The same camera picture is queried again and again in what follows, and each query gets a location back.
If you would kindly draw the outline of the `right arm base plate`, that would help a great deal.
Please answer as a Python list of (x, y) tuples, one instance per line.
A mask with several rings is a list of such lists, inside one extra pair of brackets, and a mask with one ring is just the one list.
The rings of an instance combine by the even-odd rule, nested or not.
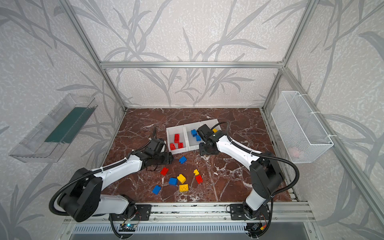
[(271, 211), (269, 205), (261, 205), (257, 210), (252, 210), (245, 203), (242, 204), (230, 204), (228, 212), (231, 215), (231, 220), (262, 220), (266, 221), (270, 219)]

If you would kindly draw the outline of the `clear plastic wall tray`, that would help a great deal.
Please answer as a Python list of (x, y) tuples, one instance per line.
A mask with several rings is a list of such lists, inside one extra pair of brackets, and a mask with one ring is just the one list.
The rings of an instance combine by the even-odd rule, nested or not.
[(58, 162), (97, 107), (94, 97), (67, 94), (9, 156), (23, 163)]

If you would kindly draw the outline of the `yellow lego front flat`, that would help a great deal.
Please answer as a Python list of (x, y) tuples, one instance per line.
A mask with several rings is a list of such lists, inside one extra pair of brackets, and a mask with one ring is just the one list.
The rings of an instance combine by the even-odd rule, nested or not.
[(181, 193), (187, 192), (188, 190), (189, 190), (189, 185), (188, 184), (179, 185), (179, 191)]

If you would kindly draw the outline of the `right controller board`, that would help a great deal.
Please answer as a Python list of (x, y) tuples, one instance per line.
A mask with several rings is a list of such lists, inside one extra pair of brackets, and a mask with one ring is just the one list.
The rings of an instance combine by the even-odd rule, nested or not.
[(247, 223), (244, 227), (245, 232), (250, 235), (259, 235), (267, 228), (267, 224), (262, 223)]

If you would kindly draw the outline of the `left white sorting bin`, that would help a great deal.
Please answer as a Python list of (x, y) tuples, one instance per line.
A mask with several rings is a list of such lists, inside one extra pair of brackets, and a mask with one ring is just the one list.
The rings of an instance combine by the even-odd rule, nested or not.
[(175, 155), (190, 150), (184, 125), (166, 128), (169, 151)]

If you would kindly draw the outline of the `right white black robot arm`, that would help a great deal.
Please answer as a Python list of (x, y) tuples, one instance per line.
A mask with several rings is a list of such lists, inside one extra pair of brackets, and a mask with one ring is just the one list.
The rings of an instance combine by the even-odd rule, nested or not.
[[(231, 138), (228, 133), (221, 130), (214, 132), (214, 127), (210, 128), (206, 124), (199, 127), (197, 133), (202, 139), (199, 144), (200, 155), (223, 153), (249, 170), (253, 190), (243, 202), (243, 208), (250, 219), (254, 218), (262, 206), (271, 202), (274, 196), (294, 187), (300, 179), (300, 171), (291, 161), (248, 148)], [(295, 171), (294, 180), (283, 188), (279, 188), (285, 180), (279, 163), (287, 164)]]

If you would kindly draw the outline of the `left controller board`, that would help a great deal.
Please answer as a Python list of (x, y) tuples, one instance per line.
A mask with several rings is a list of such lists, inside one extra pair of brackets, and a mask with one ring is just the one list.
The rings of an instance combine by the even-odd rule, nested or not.
[(128, 232), (135, 232), (137, 229), (137, 224), (120, 224), (119, 226), (119, 232), (120, 233), (128, 233)]

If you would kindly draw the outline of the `red lego stack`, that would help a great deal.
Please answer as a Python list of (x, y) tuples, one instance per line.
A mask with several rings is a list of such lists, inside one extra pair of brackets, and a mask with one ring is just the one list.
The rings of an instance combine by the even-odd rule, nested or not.
[(171, 143), (171, 144), (170, 144), (170, 149), (171, 149), (171, 151), (175, 150), (175, 149), (176, 149), (175, 144)]

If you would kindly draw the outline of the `middle white sorting bin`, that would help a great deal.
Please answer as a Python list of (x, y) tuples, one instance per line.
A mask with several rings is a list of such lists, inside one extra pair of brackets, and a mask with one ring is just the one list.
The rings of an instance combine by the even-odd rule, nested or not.
[(197, 131), (197, 129), (199, 127), (201, 127), (202, 125), (203, 125), (202, 122), (196, 122), (196, 123), (190, 123), (190, 124), (184, 125), (185, 134), (186, 134), (187, 139), (188, 139), (187, 140), (187, 147), (188, 147), (189, 151), (198, 150), (199, 149), (199, 144), (203, 143), (203, 140), (198, 142), (196, 140), (196, 137), (193, 137), (192, 134), (191, 134), (191, 130), (195, 129)]

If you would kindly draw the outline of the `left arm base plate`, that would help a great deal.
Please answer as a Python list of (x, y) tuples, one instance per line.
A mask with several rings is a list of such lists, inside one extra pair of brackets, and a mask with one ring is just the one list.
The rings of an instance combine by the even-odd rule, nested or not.
[(130, 205), (126, 210), (126, 219), (129, 221), (148, 221), (151, 215), (152, 205)]

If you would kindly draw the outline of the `aluminium front rail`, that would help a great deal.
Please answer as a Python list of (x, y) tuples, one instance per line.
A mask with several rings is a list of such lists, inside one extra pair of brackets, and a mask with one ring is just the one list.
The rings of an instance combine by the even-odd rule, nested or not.
[[(230, 223), (235, 214), (226, 202), (152, 203), (151, 210), (132, 220), (118, 219), (116, 223)], [(315, 222), (307, 202), (274, 203), (272, 222)]]

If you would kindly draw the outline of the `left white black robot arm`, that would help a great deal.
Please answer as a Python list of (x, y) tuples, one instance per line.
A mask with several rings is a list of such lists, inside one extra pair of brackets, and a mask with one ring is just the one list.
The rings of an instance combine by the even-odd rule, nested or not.
[(76, 222), (106, 214), (130, 219), (137, 212), (135, 201), (123, 195), (104, 195), (102, 191), (130, 174), (150, 166), (168, 165), (173, 160), (166, 141), (152, 138), (144, 147), (113, 164), (93, 170), (78, 169), (53, 195), (49, 210), (54, 215), (71, 216)]

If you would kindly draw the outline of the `controller board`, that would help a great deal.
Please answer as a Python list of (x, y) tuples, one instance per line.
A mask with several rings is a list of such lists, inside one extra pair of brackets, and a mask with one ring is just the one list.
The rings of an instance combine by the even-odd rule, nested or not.
[(135, 232), (137, 229), (137, 224), (120, 224), (119, 226), (119, 232), (120, 233), (128, 233), (128, 232)]
[(267, 228), (267, 224), (262, 223), (247, 223), (244, 227), (245, 232), (250, 235), (259, 235)]

